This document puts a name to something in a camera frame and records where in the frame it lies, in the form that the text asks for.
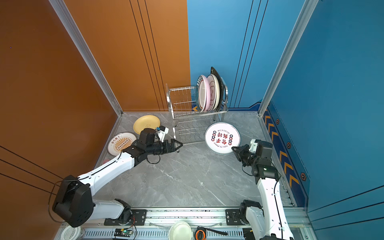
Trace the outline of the white plate red characters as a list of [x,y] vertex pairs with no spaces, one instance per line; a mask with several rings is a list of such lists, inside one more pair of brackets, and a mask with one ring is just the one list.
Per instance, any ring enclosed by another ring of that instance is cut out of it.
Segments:
[[238,130],[228,123],[215,123],[205,132],[205,142],[210,150],[217,154],[232,153],[232,147],[238,147],[241,136]]

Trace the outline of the chrome two-tier dish rack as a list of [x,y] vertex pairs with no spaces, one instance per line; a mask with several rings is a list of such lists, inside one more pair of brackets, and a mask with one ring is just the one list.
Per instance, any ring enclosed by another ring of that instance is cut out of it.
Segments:
[[173,138],[184,145],[204,142],[207,128],[223,122],[225,113],[228,112],[198,111],[197,92],[197,86],[171,89],[166,86],[166,99],[173,121]]

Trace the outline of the white plate green red rim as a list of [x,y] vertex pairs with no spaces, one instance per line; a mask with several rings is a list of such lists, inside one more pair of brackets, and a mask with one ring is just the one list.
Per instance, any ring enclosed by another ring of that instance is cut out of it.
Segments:
[[207,102],[207,95],[206,95],[206,80],[207,78],[204,75],[200,75],[198,77],[197,87],[198,87],[198,93],[197,93],[197,102],[198,106],[200,108],[200,112],[203,112],[206,108],[206,102]]

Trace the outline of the pink round plate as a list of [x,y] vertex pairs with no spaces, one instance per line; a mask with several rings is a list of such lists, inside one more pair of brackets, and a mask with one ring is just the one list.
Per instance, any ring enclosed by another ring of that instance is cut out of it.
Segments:
[[211,92],[210,92],[210,83],[209,83],[209,80],[208,80],[208,77],[206,77],[207,80],[206,80],[206,95],[207,95],[207,102],[206,102],[206,108],[204,110],[205,111],[209,111],[209,106],[210,106],[210,97],[211,97]]

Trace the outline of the white plate green cloud outline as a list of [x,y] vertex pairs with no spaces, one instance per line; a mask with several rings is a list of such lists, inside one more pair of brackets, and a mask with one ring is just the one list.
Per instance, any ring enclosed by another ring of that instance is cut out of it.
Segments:
[[210,83],[210,92],[211,92],[209,111],[212,111],[216,101],[215,100],[216,99],[215,80],[214,80],[213,74],[210,74],[208,76],[208,80]]

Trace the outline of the black square floral plate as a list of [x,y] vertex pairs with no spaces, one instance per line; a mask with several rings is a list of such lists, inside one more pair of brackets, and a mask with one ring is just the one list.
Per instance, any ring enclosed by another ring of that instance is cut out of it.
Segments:
[[218,79],[219,86],[220,86],[220,100],[217,102],[217,106],[214,108],[214,110],[216,112],[227,111],[228,110],[228,108],[227,108],[227,103],[228,103],[227,85],[226,85],[225,81],[223,80],[223,78],[221,78],[221,76],[219,75],[219,73],[217,72],[217,70],[214,67],[211,67],[211,74],[213,74]]

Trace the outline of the cream round plate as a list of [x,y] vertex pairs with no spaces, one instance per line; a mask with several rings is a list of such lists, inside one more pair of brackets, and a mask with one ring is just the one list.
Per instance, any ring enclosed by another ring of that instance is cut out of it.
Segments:
[[215,80],[215,90],[216,90],[216,101],[215,101],[215,105],[214,105],[214,108],[213,110],[215,110],[219,103],[220,103],[220,91],[221,91],[221,88],[220,88],[220,84],[219,84],[219,80],[217,79],[217,77],[215,75],[213,75],[214,77],[214,80]]

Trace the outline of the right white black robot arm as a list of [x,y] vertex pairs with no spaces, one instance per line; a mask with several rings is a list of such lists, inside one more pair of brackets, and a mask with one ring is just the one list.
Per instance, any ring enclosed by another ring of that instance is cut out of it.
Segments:
[[251,167],[251,176],[261,195],[262,202],[244,200],[240,216],[251,226],[256,240],[293,240],[294,235],[286,219],[280,194],[281,175],[272,162],[273,144],[251,140],[249,145],[232,147],[243,167]]

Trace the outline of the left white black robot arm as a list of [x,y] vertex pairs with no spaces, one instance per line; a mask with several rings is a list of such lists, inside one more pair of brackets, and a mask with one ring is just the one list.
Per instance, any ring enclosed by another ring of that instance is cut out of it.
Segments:
[[121,199],[94,200],[94,195],[122,173],[148,161],[148,156],[162,156],[178,151],[183,143],[165,138],[168,128],[145,128],[133,143],[124,148],[106,164],[78,177],[67,176],[59,181],[54,201],[48,202],[48,212],[57,214],[64,222],[76,228],[90,220],[105,219],[118,225],[133,222],[131,206]]

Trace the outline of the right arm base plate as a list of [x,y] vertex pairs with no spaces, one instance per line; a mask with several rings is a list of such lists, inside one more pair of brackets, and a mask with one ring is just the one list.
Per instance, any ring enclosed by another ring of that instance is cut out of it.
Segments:
[[249,224],[246,220],[245,213],[239,209],[226,209],[225,213],[228,226],[245,226]]

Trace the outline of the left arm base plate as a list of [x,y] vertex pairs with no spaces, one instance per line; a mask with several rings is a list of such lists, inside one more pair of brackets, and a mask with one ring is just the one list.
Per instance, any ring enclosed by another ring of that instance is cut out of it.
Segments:
[[126,221],[122,218],[119,219],[105,219],[104,226],[143,226],[146,221],[147,210],[131,210],[130,218]]

